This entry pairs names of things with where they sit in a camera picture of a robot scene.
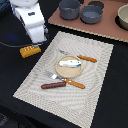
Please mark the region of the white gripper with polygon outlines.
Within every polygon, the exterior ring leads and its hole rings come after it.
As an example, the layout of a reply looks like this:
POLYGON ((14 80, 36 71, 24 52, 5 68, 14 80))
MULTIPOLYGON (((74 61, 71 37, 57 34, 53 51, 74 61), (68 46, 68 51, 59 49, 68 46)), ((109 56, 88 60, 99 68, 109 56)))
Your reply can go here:
POLYGON ((45 19, 39 4, 29 8, 16 7, 15 16, 22 22, 34 44, 42 43, 46 40, 45 34, 48 29, 45 26, 45 19))

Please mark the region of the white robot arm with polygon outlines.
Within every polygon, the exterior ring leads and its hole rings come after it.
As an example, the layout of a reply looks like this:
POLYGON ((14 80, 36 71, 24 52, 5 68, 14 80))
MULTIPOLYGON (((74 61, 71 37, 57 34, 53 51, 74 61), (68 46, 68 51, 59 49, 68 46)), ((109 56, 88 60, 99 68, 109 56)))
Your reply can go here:
POLYGON ((13 14, 22 22, 34 44, 46 41, 48 29, 38 0, 9 0, 13 14))

